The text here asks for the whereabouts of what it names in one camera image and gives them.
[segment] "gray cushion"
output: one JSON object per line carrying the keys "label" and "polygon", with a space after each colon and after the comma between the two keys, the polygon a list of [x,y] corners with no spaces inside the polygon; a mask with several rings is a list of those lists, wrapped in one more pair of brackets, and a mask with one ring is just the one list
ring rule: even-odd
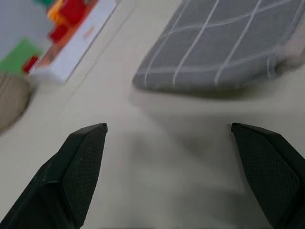
{"label": "gray cushion", "polygon": [[183,1],[133,84],[148,90],[235,88],[273,77],[304,0]]}

